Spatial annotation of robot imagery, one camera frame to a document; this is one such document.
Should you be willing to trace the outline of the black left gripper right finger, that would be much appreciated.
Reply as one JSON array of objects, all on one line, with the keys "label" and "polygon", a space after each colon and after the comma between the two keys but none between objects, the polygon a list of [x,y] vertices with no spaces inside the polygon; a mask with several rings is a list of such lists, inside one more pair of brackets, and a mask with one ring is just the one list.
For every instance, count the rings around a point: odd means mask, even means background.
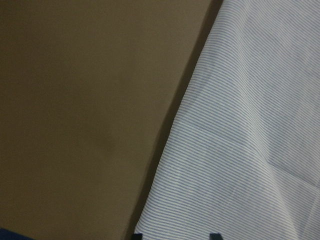
[{"label": "black left gripper right finger", "polygon": [[209,240],[222,240],[222,235],[220,233],[210,233]]}]

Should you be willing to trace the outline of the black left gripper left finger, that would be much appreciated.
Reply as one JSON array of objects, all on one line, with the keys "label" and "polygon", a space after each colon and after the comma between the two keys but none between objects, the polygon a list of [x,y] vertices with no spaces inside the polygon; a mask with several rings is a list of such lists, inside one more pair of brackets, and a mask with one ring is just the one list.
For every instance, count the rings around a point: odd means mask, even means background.
[{"label": "black left gripper left finger", "polygon": [[142,233],[134,233],[132,235],[132,240],[143,240],[143,234]]}]

